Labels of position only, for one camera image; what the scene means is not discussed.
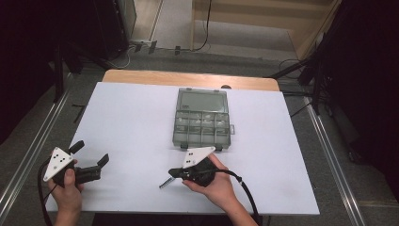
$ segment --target gray plastic lid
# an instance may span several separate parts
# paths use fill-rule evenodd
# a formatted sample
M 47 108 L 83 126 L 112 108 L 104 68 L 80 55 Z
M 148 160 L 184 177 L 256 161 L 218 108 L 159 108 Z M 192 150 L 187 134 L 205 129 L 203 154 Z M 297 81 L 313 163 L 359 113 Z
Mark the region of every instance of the gray plastic lid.
M 220 90 L 181 88 L 176 109 L 229 113 L 227 93 Z

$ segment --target finger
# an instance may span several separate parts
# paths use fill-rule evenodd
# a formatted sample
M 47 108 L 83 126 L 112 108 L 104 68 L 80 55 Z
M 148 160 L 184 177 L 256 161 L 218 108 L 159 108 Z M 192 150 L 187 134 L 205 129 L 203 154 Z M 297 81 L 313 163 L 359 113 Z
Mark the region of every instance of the finger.
M 85 186 L 83 184 L 79 184 L 77 185 L 77 189 L 79 189 L 79 191 L 82 192 L 83 189 L 85 189 Z
M 47 182 L 47 186 L 49 187 L 49 189 L 53 189 L 53 187 L 56 185 L 56 183 L 54 183 L 53 179 L 49 180 Z
M 74 170 L 67 169 L 67 171 L 65 171 L 65 176 L 64 176 L 65 188 L 67 188 L 69 186 L 74 186 L 74 182 L 75 182 Z
M 196 183 L 189 180 L 183 180 L 182 183 L 183 185 L 188 186 L 188 188 L 190 188 L 192 191 L 202 193 L 203 186 L 199 186 Z
M 208 155 L 208 158 L 215 164 L 215 166 L 221 170 L 227 170 L 227 167 L 216 157 L 214 153 Z

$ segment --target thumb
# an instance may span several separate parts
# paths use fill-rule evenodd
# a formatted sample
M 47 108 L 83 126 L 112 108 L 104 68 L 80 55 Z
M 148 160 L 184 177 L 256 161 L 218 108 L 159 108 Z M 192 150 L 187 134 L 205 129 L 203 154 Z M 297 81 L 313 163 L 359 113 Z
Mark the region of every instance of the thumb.
M 65 176 L 64 176 L 65 188 L 67 186 L 74 186 L 74 181 L 75 181 L 74 170 L 73 169 L 67 169 L 67 171 L 65 171 Z

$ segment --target gray floor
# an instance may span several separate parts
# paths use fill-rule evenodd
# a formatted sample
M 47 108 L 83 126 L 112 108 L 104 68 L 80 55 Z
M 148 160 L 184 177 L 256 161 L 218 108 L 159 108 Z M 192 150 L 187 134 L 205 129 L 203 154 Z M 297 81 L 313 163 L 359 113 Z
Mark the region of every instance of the gray floor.
M 127 69 L 157 70 L 193 73 L 224 73 L 231 75 L 255 76 L 275 73 L 279 70 L 279 61 L 238 56 L 217 56 L 199 53 L 182 53 L 174 56 L 170 51 L 156 51 L 149 55 L 142 50 L 130 53 L 132 63 Z M 54 127 L 40 150 L 40 155 L 28 174 L 21 191 L 12 205 L 4 225 L 42 225 L 39 197 L 36 187 L 36 174 L 39 164 L 55 147 L 67 148 L 78 123 L 76 119 L 79 108 L 72 106 L 85 105 L 96 82 L 101 81 L 104 71 L 96 65 L 87 63 L 81 74 L 75 74 L 70 85 L 71 91 Z M 281 90 L 302 90 L 294 79 L 281 78 Z M 13 173 L 22 161 L 26 150 L 39 131 L 41 123 L 52 106 L 54 91 L 50 89 L 26 115 L 9 139 L 0 146 L 0 157 L 3 171 L 2 189 L 6 187 Z M 286 97 L 290 112 L 296 112 L 305 105 L 303 97 Z M 349 184 L 358 199 L 360 210 L 368 225 L 398 225 L 399 210 L 397 202 L 387 187 L 383 175 L 373 167 L 355 165 L 347 158 L 346 146 L 333 119 L 322 110 L 329 137 L 333 143 L 340 163 L 343 166 Z M 315 133 L 311 117 L 307 110 L 300 111 L 292 117 L 298 142 L 305 164 L 314 187 L 314 194 L 320 208 L 320 216 L 273 216 L 275 225 L 351 225 L 343 205 L 343 199 L 335 184 L 326 156 Z M 89 225 L 92 213 L 83 213 L 79 225 Z
M 171 8 L 165 3 L 178 2 L 164 0 L 165 8 Z M 166 10 L 161 11 L 160 22 L 154 33 L 154 39 L 158 40 L 158 47 L 174 48 L 175 45 L 185 47 L 187 42 L 187 25 L 185 21 L 165 14 Z M 204 38 L 202 30 L 203 24 L 197 24 L 198 44 Z M 212 33 L 208 44 L 202 50 L 203 53 L 183 52 L 174 56 L 174 51 L 156 50 L 149 54 L 149 49 L 144 47 L 140 52 L 129 52 L 129 59 L 126 55 L 113 61 L 117 66 L 126 70 L 155 70 L 170 72 L 192 72 L 192 73 L 221 73 L 230 75 L 261 77 L 279 71 L 279 65 L 283 59 L 295 58 L 292 45 L 287 41 L 286 33 L 275 29 L 261 30 L 259 27 L 223 27 L 223 24 L 213 24 L 210 29 Z M 251 41 L 242 41 L 244 37 L 220 38 L 220 33 L 226 33 L 226 29 L 233 34 L 258 33 L 259 37 Z M 180 37 L 172 37 L 172 33 L 184 34 Z M 290 60 L 284 62 L 281 68 L 295 63 Z M 295 79 L 299 72 L 288 74 L 287 77 L 279 79 L 281 90 L 302 91 Z M 81 74 L 73 74 L 69 84 L 70 92 L 66 102 L 56 119 L 51 133 L 43 141 L 35 164 L 27 173 L 21 190 L 18 193 L 4 225 L 44 225 L 40 211 L 39 196 L 37 190 L 37 171 L 39 165 L 46 158 L 55 146 L 67 149 L 71 141 L 78 122 L 74 122 L 79 114 L 80 108 L 72 105 L 86 105 L 95 84 L 102 80 L 104 70 L 97 65 L 85 61 L 85 68 Z M 4 192 L 8 187 L 8 182 L 13 178 L 14 173 L 20 167 L 25 155 L 32 142 L 35 140 L 37 132 L 45 121 L 47 114 L 52 109 L 54 89 L 48 90 L 38 100 L 37 104 L 24 117 L 10 137 L 0 145 L 0 170 L 2 180 L 0 188 Z M 287 107 L 294 113 L 305 105 L 304 98 L 301 96 L 287 96 Z M 348 148 L 341 137 L 339 128 L 333 118 L 331 118 L 321 106 L 321 120 L 328 137 L 332 143 L 335 154 L 346 176 L 348 184 L 352 188 L 355 198 L 359 204 L 359 209 L 367 225 L 399 225 L 399 205 L 391 194 L 384 176 L 375 168 L 368 165 L 356 165 L 350 162 L 347 152 Z M 305 164 L 314 187 L 314 194 L 320 209 L 320 216 L 273 216 L 271 226 L 277 225 L 351 225 L 351 220 L 343 204 L 343 197 L 340 193 L 336 181 L 334 180 L 331 169 L 323 147 L 316 134 L 311 121 L 308 109 L 300 111 L 292 117 L 293 126 L 297 135 Z M 90 225 L 93 219 L 92 213 L 83 213 L 78 225 Z

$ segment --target electrical cable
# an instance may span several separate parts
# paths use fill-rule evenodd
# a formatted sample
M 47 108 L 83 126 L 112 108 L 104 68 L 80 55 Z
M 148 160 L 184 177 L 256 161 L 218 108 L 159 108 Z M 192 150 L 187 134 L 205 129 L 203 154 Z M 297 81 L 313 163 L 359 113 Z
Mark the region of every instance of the electrical cable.
M 205 27 L 205 21 L 202 21 L 202 29 L 203 29 L 203 32 L 204 32 L 205 34 L 208 33 L 208 30 L 207 30 L 206 27 Z M 211 44 L 208 43 L 208 46 L 209 46 L 209 48 L 208 48 L 207 50 L 203 51 L 202 53 L 207 53 L 209 50 L 211 50 L 211 48 L 212 48 Z
M 205 41 L 203 42 L 202 46 L 200 48 L 197 49 L 180 49 L 180 52 L 197 52 L 199 50 L 201 50 L 206 43 L 208 42 L 208 37 L 209 37 L 209 19 L 211 16 L 211 8 L 212 8 L 212 0 L 209 0 L 209 7 L 208 7 L 208 15 L 207 15 L 207 19 L 206 19 L 206 30 L 205 30 Z M 158 48 L 155 47 L 155 50 L 169 50 L 169 51 L 176 51 L 176 49 L 168 49 L 168 48 Z
M 117 66 L 117 65 L 115 65 L 114 63 L 112 63 L 111 61 L 106 61 L 106 62 L 109 63 L 110 65 L 114 66 L 114 67 L 117 68 L 117 69 L 124 69 L 124 68 L 126 68 L 127 66 L 129 66 L 129 64 L 130 64 L 129 52 L 130 52 L 132 49 L 135 49 L 135 48 L 136 48 L 136 46 L 132 46 L 132 47 L 129 47 L 129 49 L 127 50 L 126 56 L 127 56 L 127 58 L 128 58 L 128 61 L 127 61 L 127 63 L 126 63 L 124 66 Z
M 46 195 L 46 196 L 44 196 L 44 200 L 45 201 L 47 201 L 47 198 L 49 198 L 49 196 L 51 195 L 51 193 L 56 189 L 56 187 L 57 187 L 58 185 L 56 184 L 51 190 L 50 190 L 50 192 Z
M 300 65 L 300 60 L 299 59 L 294 59 L 294 58 L 292 58 L 292 59 L 285 59 L 285 60 L 282 60 L 282 62 L 279 64 L 279 72 L 281 72 L 281 65 L 283 64 L 283 63 L 285 63 L 285 62 L 287 62 L 287 61 L 298 61 L 298 64 Z M 284 75 L 286 78 L 289 78 L 289 79 L 297 79 L 297 77 L 290 77 L 290 76 L 288 76 L 288 75 Z
M 212 6 L 212 0 L 209 0 L 209 7 L 208 7 L 208 17 L 206 19 L 206 37 L 205 37 L 205 41 L 203 42 L 202 46 L 200 48 L 194 49 L 192 50 L 192 52 L 197 52 L 199 50 L 201 50 L 203 48 L 203 46 L 205 46 L 206 42 L 208 41 L 208 37 L 209 37 L 209 18 L 211 16 L 211 6 Z
M 289 90 L 282 90 L 281 91 L 284 96 L 306 96 L 312 97 L 311 93 L 308 92 L 301 92 L 301 91 L 289 91 Z
M 269 218 L 267 218 L 266 226 L 270 226 L 270 222 L 271 222 L 271 221 L 272 221 L 272 217 L 269 216 Z
M 299 110 L 297 110 L 295 113 L 293 113 L 292 115 L 290 115 L 290 118 L 292 118 L 293 116 L 297 115 L 300 111 L 302 111 L 303 109 L 305 109 L 305 107 L 307 107 L 308 105 L 311 105 L 311 102 L 307 103 L 306 105 L 302 106 Z
M 51 159 L 51 157 L 48 157 L 41 164 L 39 171 L 38 171 L 38 191 L 39 191 L 39 198 L 40 198 L 40 206 L 41 206 L 41 212 L 43 213 L 44 221 L 46 222 L 47 226 L 53 226 L 53 223 L 51 222 L 50 216 L 46 210 L 45 198 L 43 197 L 43 192 L 42 192 L 42 187 L 41 187 L 41 176 L 43 174 L 44 168 L 50 163 L 50 159 Z

